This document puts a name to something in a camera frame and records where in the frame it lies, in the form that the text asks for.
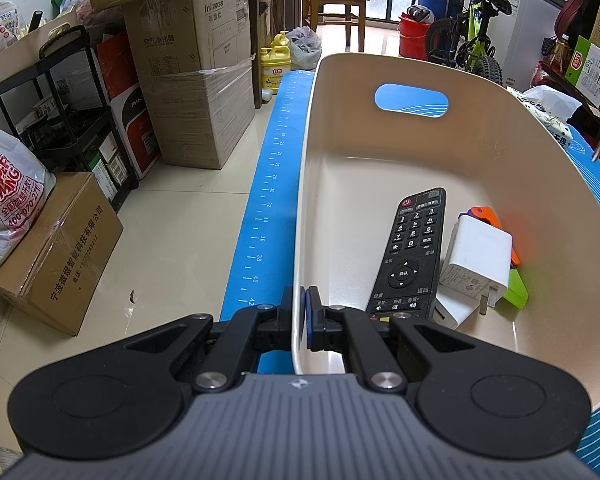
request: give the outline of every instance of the tv remote control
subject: tv remote control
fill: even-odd
[[[440,277],[446,192],[437,187],[400,202],[376,284],[366,306],[371,319],[394,312],[431,319]]]

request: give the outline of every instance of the bicycle seat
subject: bicycle seat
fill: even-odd
[[[509,0],[471,0],[472,4],[483,4],[486,2],[489,2],[493,7],[507,16],[511,14],[511,3]]]

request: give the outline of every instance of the blue striped surface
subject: blue striped surface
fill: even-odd
[[[224,296],[222,320],[229,319],[238,308],[250,303],[278,304],[284,286],[292,284],[302,134],[313,76],[311,72],[292,72],[283,78],[251,186],[234,254],[234,263]],[[448,105],[446,97],[438,92],[389,84],[378,89],[376,103],[379,107],[387,110],[408,111],[429,116],[442,115]],[[284,150],[277,149],[279,146],[274,144],[274,142],[280,141],[281,132],[284,132],[285,136],[292,140],[288,145],[285,143]],[[592,162],[592,149],[574,128],[571,128],[571,133],[573,134],[573,143],[566,153],[600,203],[600,161]],[[280,193],[270,208],[267,227],[270,229],[271,238],[268,238],[267,242],[258,242],[267,249],[252,254],[250,251],[254,249],[251,248],[257,246],[250,243],[253,236],[251,232],[255,231],[253,227],[262,227],[262,221],[257,220],[262,217],[256,214],[263,209],[256,206],[269,202],[269,200],[261,201],[259,198],[263,195],[261,191],[267,189],[266,184],[262,186],[260,184],[270,182],[265,177],[271,173],[267,169],[272,168],[269,166],[272,163],[270,160],[272,156],[274,158],[282,157],[280,162],[284,161],[283,169],[285,171],[280,171],[278,175],[276,192],[280,190]],[[269,239],[275,240],[275,245],[268,244]],[[252,274],[247,275],[243,272],[245,261],[253,260],[247,256],[254,254],[266,256],[262,259],[263,263],[260,264],[258,270],[258,276],[262,275],[264,279],[258,280],[257,283],[253,283]],[[259,369],[261,372],[272,373],[288,373],[291,370],[291,359],[284,352],[273,356],[263,356]],[[591,415],[589,427],[578,448],[577,455],[600,474],[600,408]]]

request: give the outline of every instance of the white power adapter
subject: white power adapter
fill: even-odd
[[[448,286],[438,285],[433,302],[433,321],[455,330],[479,305],[480,300],[469,298]]]
[[[462,215],[451,233],[440,283],[479,300],[480,313],[507,293],[511,235],[469,215]]]

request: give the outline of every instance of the red bucket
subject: red bucket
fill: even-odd
[[[400,55],[402,57],[411,57],[413,59],[427,60],[425,52],[425,37],[429,30],[429,25],[425,23],[414,22],[404,12],[400,16]]]

